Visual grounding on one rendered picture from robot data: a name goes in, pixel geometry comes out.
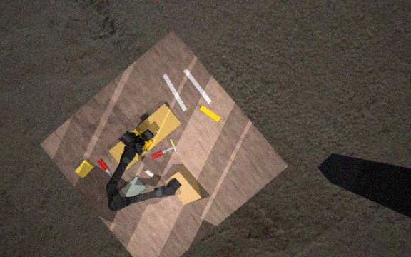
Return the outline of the yellow panel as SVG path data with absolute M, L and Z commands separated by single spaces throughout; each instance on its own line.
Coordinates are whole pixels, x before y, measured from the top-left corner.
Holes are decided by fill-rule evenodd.
M 181 124 L 182 123 L 178 120 L 175 114 L 167 107 L 166 104 L 164 104 L 153 114 L 151 114 L 145 121 L 138 125 L 132 132 L 137 134 L 140 130 L 145 131 L 148 129 L 154 135 L 151 139 L 153 143 L 147 149 L 142 147 L 141 149 L 144 152 L 140 156 L 136 153 L 136 157 L 127 166 L 126 171 Z M 126 145 L 120 141 L 109 151 L 118 164 L 120 163 L 125 146 Z

